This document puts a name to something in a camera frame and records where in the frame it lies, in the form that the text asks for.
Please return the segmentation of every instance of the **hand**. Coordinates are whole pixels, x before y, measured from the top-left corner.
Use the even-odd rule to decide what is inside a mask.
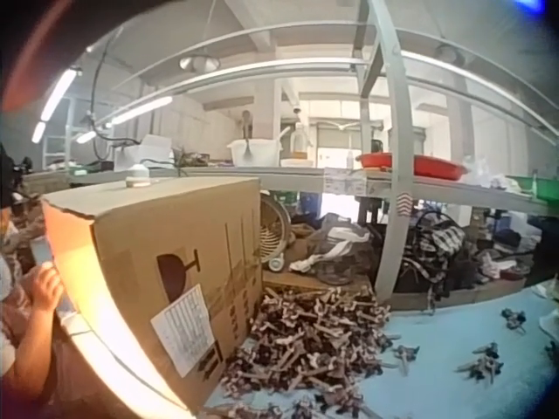
[[[64,292],[64,286],[60,275],[51,262],[45,262],[37,269],[31,293],[33,296],[33,308],[53,313],[59,304]]]

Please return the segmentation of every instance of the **white container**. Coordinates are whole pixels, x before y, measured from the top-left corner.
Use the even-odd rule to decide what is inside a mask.
[[[280,165],[282,168],[313,168],[314,162],[305,159],[282,159]]]
[[[238,168],[277,168],[280,164],[281,143],[273,140],[250,139],[251,153],[247,156],[246,141],[235,140],[231,149],[233,164]]]

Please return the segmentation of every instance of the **white cap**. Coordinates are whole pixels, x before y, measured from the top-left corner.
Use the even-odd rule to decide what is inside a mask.
[[[143,164],[135,164],[128,169],[126,176],[127,188],[140,188],[151,184],[149,180],[149,169]]]

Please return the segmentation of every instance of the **green container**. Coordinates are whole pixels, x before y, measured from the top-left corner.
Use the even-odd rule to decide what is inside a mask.
[[[521,189],[525,192],[532,192],[533,177],[522,177],[522,176],[508,176],[518,182]],[[553,203],[554,205],[559,204],[559,181],[553,179],[535,179],[535,197],[546,201],[548,203]]]

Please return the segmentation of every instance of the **ceiling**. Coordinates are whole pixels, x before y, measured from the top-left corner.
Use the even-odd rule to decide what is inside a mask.
[[[550,69],[556,67],[549,34],[536,21],[523,16],[506,0],[385,0],[399,33],[402,47],[432,56],[440,39],[457,43],[497,64],[559,102],[559,88]],[[110,51],[113,58],[133,71],[168,57],[204,40],[204,26],[212,1],[186,0],[164,5],[135,18],[126,25]],[[359,0],[216,0],[207,38],[215,38],[251,27],[299,21],[355,21]],[[266,48],[268,35],[273,40]],[[222,59],[222,66],[247,64],[277,57],[345,56],[351,53],[355,26],[313,25],[279,29],[215,43],[207,52]],[[368,28],[366,44],[372,45],[374,29]],[[277,45],[274,55],[271,50]],[[491,76],[493,68],[484,60],[466,55],[466,68]],[[429,68],[414,68],[429,76]],[[174,58],[142,75],[151,85],[162,86],[185,75]],[[356,93],[354,80],[297,78],[291,80],[302,93]],[[377,83],[373,95],[387,96]],[[239,82],[193,95],[203,104],[252,95],[250,83]],[[425,103],[440,104],[436,94]]]

